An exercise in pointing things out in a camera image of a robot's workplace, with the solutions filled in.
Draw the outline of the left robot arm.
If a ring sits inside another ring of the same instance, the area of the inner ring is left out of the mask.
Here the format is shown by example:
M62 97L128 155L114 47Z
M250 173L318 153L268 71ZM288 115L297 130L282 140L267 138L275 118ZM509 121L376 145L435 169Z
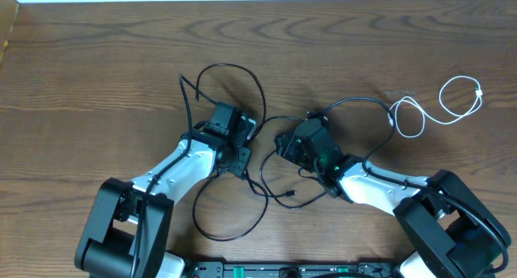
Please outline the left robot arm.
M185 260L166 251L174 205L213 173L241 176L256 128L241 109L217 103L212 117L191 125L153 169L128 182L106 180L79 240L75 267L91 277L180 277Z

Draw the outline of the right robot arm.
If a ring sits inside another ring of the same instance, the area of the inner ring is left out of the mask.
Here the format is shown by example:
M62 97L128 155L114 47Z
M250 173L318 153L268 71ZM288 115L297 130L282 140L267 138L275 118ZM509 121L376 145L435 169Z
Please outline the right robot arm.
M400 277L492 277L509 262L511 236L453 172L411 176L345 154L326 118L278 134L276 153L316 175L334 198L394 216L414 246L395 267Z

